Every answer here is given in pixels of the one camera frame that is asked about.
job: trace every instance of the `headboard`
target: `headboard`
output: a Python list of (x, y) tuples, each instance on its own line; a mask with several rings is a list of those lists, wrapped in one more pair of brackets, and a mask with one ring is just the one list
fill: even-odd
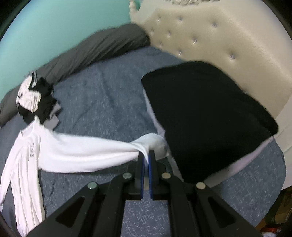
[(217, 66), (274, 117), (292, 94), (292, 41), (261, 0), (144, 0), (139, 11), (131, 1), (130, 16), (153, 46)]

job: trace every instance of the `bed post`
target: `bed post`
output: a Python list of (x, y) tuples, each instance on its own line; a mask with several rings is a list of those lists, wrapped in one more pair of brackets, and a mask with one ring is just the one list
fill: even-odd
[(130, 0), (130, 18), (132, 19), (133, 15), (138, 12), (135, 0)]

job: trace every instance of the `gray bed sheet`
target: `gray bed sheet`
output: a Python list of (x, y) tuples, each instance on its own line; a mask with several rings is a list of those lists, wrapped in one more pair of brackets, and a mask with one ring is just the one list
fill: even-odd
[[(54, 97), (63, 107), (61, 133), (104, 137), (130, 142), (156, 132), (146, 111), (141, 78), (164, 66), (181, 63), (174, 56), (153, 47), (131, 51), (98, 62), (55, 86)], [(26, 124), (17, 115), (0, 129), (0, 174), (11, 147)], [(171, 171), (166, 160), (168, 171)], [(39, 171), (46, 216), (90, 181), (104, 183), (126, 170), (127, 164), (93, 173), (58, 174)], [(285, 179), (283, 154), (273, 141), (246, 168), (213, 189), (251, 224), (256, 225), (276, 200)], [(11, 188), (2, 215), (16, 231)], [(165, 201), (151, 201), (149, 191), (141, 201), (127, 201), (122, 237), (168, 237), (170, 226)]]

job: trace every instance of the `bed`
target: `bed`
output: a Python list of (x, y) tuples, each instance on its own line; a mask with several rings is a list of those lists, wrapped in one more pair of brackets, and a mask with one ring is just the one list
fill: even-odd
[[(144, 0), (139, 11), (130, 1), (130, 16), (148, 33), (151, 46), (94, 63), (56, 84), (54, 97), (63, 108), (56, 131), (124, 142), (156, 133), (147, 112), (141, 78), (184, 60), (212, 63), (263, 104), (280, 125), (276, 140), (252, 163), (220, 184), (210, 185), (252, 225), (257, 225), (278, 197), (285, 179), (285, 162), (289, 165), (283, 136), (287, 137), (286, 127), (290, 124), (285, 114), (292, 92), (292, 44), (285, 29), (260, 0), (203, 1), (186, 6)], [(1, 171), (16, 136), (25, 127), (17, 115), (0, 129)], [(168, 159), (162, 162), (172, 173)], [(40, 171), (46, 216), (88, 182), (108, 182), (126, 167), (124, 164), (87, 174)], [(10, 189), (2, 215), (18, 235), (14, 212)], [(121, 236), (170, 236), (167, 203), (151, 201), (147, 189), (141, 201), (127, 201)]]

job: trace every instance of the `wall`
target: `wall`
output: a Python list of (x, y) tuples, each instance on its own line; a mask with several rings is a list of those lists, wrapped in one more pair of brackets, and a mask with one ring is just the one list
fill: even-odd
[(0, 41), (0, 100), (92, 33), (130, 22), (129, 0), (31, 0)]

